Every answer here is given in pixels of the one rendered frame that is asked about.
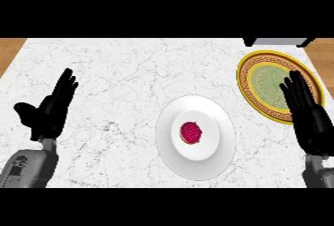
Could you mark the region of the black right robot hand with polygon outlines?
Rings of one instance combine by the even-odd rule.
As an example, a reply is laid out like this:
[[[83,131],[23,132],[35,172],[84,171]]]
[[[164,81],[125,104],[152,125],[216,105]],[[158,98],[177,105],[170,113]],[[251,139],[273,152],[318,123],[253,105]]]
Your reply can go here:
[[[279,84],[287,106],[291,112],[295,139],[307,154],[334,156],[334,123],[323,107],[316,104],[300,71]]]

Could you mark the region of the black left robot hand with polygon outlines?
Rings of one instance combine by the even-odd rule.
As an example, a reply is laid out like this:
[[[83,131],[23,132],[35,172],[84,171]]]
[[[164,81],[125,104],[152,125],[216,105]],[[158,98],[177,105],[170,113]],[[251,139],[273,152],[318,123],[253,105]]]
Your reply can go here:
[[[65,125],[69,104],[78,82],[72,70],[66,68],[59,77],[53,92],[47,95],[35,108],[25,102],[18,102],[13,109],[18,113],[21,123],[31,129],[31,141],[40,139],[56,139]]]

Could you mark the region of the yellow patterned plate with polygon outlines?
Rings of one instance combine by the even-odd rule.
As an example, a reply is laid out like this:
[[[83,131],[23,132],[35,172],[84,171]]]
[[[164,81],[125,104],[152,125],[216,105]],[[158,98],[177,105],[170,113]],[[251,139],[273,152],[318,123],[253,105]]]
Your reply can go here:
[[[325,106],[323,89],[313,72],[285,53],[267,49],[253,51],[239,60],[236,73],[239,91],[251,107],[275,122],[288,125],[292,118],[279,84],[289,71],[301,72],[315,102]]]

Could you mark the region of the white plate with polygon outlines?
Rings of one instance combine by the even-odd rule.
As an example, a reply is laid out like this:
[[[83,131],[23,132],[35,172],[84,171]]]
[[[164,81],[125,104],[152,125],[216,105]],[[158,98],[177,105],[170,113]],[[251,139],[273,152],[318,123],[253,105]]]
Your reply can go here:
[[[155,144],[165,165],[183,178],[204,181],[221,174],[235,153],[235,130],[220,105],[198,95],[164,108]]]

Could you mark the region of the grey appliance with black legs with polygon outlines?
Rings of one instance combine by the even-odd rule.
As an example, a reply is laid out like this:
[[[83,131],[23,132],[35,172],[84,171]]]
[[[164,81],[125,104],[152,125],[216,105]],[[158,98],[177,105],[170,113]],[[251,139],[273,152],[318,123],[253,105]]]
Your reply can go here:
[[[303,48],[315,38],[244,38],[242,40],[247,47],[254,45],[292,45]]]

